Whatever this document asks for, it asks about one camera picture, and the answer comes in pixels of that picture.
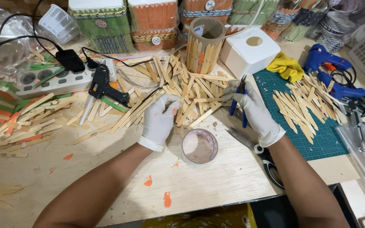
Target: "hand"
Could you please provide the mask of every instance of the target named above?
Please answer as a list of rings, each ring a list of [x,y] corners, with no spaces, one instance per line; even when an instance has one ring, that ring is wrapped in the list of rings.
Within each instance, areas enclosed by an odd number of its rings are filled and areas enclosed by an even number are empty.
[[[173,128],[174,116],[177,110],[182,107],[181,97],[176,95],[163,95],[159,97],[144,112],[143,133],[138,143],[153,151],[162,151],[165,140]],[[165,105],[171,103],[167,111]]]
[[[259,135],[260,146],[269,147],[276,143],[286,131],[271,118],[270,112],[250,82],[246,82],[247,95],[236,93],[240,82],[240,80],[229,81],[229,86],[223,90],[225,96],[222,99],[223,101],[234,99],[243,106],[247,121]]]

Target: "cutting mat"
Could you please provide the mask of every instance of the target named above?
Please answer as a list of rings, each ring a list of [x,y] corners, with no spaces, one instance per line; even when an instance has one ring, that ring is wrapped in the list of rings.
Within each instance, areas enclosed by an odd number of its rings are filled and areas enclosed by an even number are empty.
[[[286,135],[291,139],[307,161],[348,154],[347,148],[344,146],[335,130],[335,127],[339,124],[332,119],[327,119],[325,124],[322,124],[322,122],[309,111],[319,129],[319,131],[316,131],[313,145],[308,142],[299,126],[295,125],[298,134],[288,126],[283,115],[280,114],[277,104],[272,98],[274,90],[290,94],[290,89],[285,85],[288,82],[283,80],[280,74],[262,70],[253,76],[272,118],[287,131]]]

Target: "blue pliers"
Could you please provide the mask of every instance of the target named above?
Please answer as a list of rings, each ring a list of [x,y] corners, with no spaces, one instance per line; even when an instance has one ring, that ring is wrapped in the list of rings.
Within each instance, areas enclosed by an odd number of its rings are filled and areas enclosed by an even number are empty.
[[[247,90],[246,90],[246,77],[247,75],[244,75],[242,77],[242,80],[239,84],[239,87],[237,88],[236,93],[240,93],[240,94],[247,94]],[[230,107],[230,115],[233,116],[234,111],[236,110],[236,105],[237,105],[237,101],[233,100],[232,102],[232,106]],[[243,128],[247,127],[247,117],[246,117],[246,113],[243,112],[243,123],[242,123]]]

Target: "round label sticker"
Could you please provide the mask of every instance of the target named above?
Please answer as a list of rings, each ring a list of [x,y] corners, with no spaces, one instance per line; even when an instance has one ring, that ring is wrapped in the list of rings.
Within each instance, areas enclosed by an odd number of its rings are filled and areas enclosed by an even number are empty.
[[[99,28],[106,28],[106,22],[103,20],[96,20],[95,24],[98,25]]]
[[[213,0],[209,0],[208,2],[206,2],[205,4],[205,9],[206,10],[213,10],[215,8],[215,2]]]
[[[159,45],[159,44],[160,44],[160,42],[161,42],[161,40],[160,40],[160,38],[159,38],[159,37],[153,37],[153,38],[152,38],[152,43],[153,43],[154,45]]]

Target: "orange paint stain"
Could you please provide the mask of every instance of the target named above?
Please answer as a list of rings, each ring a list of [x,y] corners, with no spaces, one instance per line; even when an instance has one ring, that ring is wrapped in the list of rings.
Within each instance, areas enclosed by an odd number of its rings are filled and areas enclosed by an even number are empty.
[[[63,160],[69,161],[71,158],[73,158],[74,154],[71,153],[69,155],[67,155],[66,157],[63,158]]]
[[[164,206],[165,207],[170,207],[171,206],[171,198],[170,198],[170,192],[169,191],[166,191],[164,193],[163,200],[164,200]]]
[[[148,180],[144,183],[145,186],[150,187],[153,184],[152,175],[149,175],[149,177],[146,177]]]
[[[55,167],[51,168],[51,169],[50,169],[50,173],[49,173],[49,174],[52,174],[55,170],[56,170],[56,168],[55,168]]]

